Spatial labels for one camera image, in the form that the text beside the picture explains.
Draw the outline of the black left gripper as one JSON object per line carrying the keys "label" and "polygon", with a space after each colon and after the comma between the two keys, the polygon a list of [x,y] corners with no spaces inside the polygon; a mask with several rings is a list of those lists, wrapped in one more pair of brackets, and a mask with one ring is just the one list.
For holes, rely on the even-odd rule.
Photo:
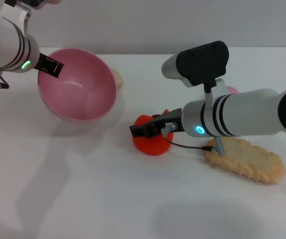
{"label": "black left gripper", "polygon": [[52,77],[59,78],[62,68],[64,67],[63,63],[60,63],[42,53],[39,54],[38,61],[34,66],[35,70],[42,71],[51,75]]}

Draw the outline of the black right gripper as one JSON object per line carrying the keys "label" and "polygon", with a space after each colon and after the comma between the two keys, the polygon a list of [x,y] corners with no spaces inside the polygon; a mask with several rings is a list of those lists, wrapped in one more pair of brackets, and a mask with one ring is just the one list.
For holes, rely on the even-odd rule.
{"label": "black right gripper", "polygon": [[139,121],[130,126],[130,131],[133,137],[145,137],[152,138],[161,132],[161,129],[166,126],[167,123],[174,123],[176,128],[174,132],[183,132],[182,126],[182,108],[178,108],[172,111],[165,110],[161,114],[152,115],[153,120],[143,122]]}

